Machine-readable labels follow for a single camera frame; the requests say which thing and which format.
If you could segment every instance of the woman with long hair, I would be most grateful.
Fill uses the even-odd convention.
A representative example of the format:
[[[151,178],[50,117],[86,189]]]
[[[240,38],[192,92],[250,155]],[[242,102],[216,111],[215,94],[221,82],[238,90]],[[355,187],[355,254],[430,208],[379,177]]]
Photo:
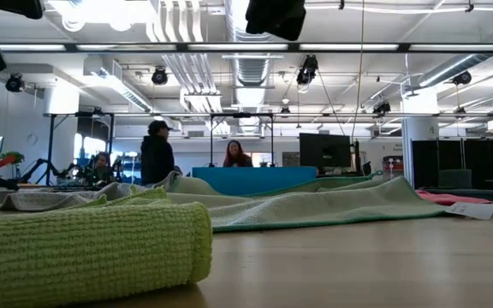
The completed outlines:
[[[229,141],[223,167],[252,167],[252,159],[243,152],[239,141]]]

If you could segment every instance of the white paper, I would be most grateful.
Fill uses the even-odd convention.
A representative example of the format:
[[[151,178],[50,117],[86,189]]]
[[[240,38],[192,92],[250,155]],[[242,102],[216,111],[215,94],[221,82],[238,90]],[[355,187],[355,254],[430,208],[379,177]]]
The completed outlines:
[[[446,209],[447,213],[488,220],[493,214],[493,204],[470,204],[456,202]]]

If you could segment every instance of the ceiling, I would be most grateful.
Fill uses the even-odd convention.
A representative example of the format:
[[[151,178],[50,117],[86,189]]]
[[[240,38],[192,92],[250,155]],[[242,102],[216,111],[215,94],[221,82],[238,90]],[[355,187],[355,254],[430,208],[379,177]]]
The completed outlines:
[[[300,42],[438,42],[438,43],[491,43],[493,42],[493,11],[474,10],[471,13],[454,12],[439,14],[384,14],[354,10],[362,5],[360,0],[346,1],[347,9],[338,10],[328,7],[337,1],[308,1],[307,16]],[[365,6],[371,9],[457,9],[466,7],[467,0],[371,0]],[[475,8],[493,9],[493,0],[472,0]],[[222,15],[224,2],[209,0],[201,2],[201,29],[206,41],[227,41],[226,18]],[[86,24],[80,31],[72,33],[62,27],[62,17],[47,4],[45,17],[41,21],[30,21],[18,15],[0,12],[0,43],[110,43],[110,42],[149,42],[145,25],[134,24],[130,30],[118,32],[107,24]],[[278,112],[282,99],[290,100],[290,110],[296,112],[329,112],[330,102],[337,110],[353,112],[357,106],[366,107],[369,112],[369,99],[393,81],[407,73],[406,59],[403,54],[317,54],[320,74],[310,84],[307,93],[296,91],[295,77],[297,68],[303,60],[303,54],[282,54],[282,59],[273,60],[270,69],[271,89],[266,91],[262,110]],[[450,54],[411,54],[408,56],[409,74],[424,74],[445,63],[455,55]],[[28,55],[7,54],[5,59],[13,64],[50,64],[62,70],[82,84],[82,106],[102,106],[105,110],[122,112],[140,112],[127,100],[114,91],[102,86],[91,86],[92,76],[85,76],[83,63],[86,55]],[[157,65],[165,65],[161,54],[114,54],[103,56],[104,62],[116,61],[123,67],[123,79],[135,91],[148,98],[158,110],[182,112],[178,103],[180,85],[170,74],[165,86],[154,86],[151,74]],[[210,53],[208,60],[211,72],[222,94],[222,106],[235,106],[233,70],[229,60],[222,54]],[[493,75],[493,57],[477,67],[470,69],[473,81]],[[40,85],[39,77],[29,80]],[[453,110],[458,104],[493,95],[493,79],[454,95],[455,87],[450,84],[437,86],[439,109]],[[393,111],[399,111],[401,96],[399,93],[386,97]],[[472,111],[493,110],[493,103],[481,105]]]

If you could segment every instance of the red object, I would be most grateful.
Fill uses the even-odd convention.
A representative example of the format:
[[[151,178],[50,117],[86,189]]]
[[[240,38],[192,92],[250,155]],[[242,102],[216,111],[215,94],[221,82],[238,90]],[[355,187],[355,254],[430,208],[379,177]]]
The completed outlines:
[[[493,201],[489,201],[486,199],[482,198],[471,198],[471,197],[460,197],[460,196],[455,196],[452,194],[447,194],[447,193],[430,193],[422,190],[417,190],[416,193],[418,195],[427,201],[434,202],[436,204],[440,205],[452,205],[456,202],[467,202],[467,203],[474,203],[474,204],[491,204]]]
[[[9,156],[5,157],[4,159],[0,160],[0,168],[8,165],[10,163],[14,163],[14,162],[15,162],[15,157],[12,155],[9,155]]]

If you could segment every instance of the potted plant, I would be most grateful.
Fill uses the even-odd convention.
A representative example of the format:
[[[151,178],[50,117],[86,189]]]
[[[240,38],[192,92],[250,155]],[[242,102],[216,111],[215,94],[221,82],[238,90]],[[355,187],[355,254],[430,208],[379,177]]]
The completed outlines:
[[[8,151],[6,153],[0,154],[0,160],[4,159],[6,157],[9,157],[9,156],[15,157],[15,161],[11,163],[11,166],[12,166],[11,175],[12,175],[12,178],[14,179],[16,177],[21,176],[21,171],[18,168],[20,167],[21,163],[24,163],[24,155],[22,155],[18,151]]]

